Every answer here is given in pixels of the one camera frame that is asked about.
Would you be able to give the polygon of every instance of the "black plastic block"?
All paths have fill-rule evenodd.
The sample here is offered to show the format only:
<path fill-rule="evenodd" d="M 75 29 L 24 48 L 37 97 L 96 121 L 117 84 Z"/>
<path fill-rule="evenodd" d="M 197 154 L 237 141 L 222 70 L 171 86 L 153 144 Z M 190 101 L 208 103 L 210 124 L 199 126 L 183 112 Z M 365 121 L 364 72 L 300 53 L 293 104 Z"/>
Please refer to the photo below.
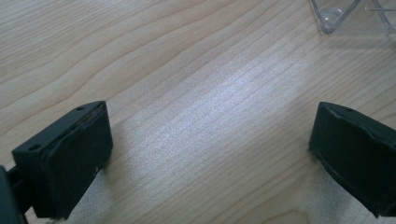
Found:
<path fill-rule="evenodd" d="M 320 103 L 309 148 L 376 217 L 396 216 L 396 131 L 350 108 Z"/>
<path fill-rule="evenodd" d="M 113 146 L 106 102 L 82 105 L 12 151 L 38 217 L 68 218 Z"/>

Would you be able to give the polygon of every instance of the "wooden table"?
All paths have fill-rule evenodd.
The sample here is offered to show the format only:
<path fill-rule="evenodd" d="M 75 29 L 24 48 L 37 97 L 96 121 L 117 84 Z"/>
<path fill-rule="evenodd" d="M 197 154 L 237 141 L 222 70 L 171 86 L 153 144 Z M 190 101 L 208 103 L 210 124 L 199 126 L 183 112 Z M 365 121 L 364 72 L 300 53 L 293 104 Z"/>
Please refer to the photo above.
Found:
<path fill-rule="evenodd" d="M 307 151 L 320 101 L 396 128 L 395 61 L 308 0 L 1 1 L 0 163 L 106 100 L 111 159 L 65 223 L 395 223 Z"/>

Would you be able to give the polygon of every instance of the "transparent plastic box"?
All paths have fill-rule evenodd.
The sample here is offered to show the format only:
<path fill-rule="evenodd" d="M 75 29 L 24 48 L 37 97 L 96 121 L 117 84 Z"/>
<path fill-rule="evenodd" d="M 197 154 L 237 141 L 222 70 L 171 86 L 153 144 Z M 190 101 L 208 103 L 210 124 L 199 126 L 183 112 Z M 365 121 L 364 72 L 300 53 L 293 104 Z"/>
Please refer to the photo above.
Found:
<path fill-rule="evenodd" d="M 324 34 L 396 34 L 396 0 L 311 0 Z"/>

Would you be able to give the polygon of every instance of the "screw hole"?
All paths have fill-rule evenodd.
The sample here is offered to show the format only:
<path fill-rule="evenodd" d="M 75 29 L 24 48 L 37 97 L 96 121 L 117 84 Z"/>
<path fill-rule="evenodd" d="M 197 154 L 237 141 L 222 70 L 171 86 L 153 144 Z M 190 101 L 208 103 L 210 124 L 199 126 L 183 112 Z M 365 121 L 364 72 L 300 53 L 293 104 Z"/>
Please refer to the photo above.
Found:
<path fill-rule="evenodd" d="M 41 147 L 40 144 L 35 144 L 35 145 L 29 147 L 28 150 L 29 150 L 29 151 L 34 151 L 34 150 L 39 149 L 40 147 Z"/>

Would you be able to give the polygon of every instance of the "wood grain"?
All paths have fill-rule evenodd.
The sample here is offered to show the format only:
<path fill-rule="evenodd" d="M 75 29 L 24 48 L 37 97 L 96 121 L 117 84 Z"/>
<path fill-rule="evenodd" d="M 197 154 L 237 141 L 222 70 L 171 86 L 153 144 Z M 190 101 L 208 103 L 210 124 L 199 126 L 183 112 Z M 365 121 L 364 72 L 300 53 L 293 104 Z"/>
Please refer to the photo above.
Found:
<path fill-rule="evenodd" d="M 396 38 L 308 0 L 0 2 L 0 163 L 107 100 L 115 146 L 60 223 L 394 223 L 307 151 L 318 102 L 396 128 Z M 46 223 L 29 211 L 31 223 Z"/>

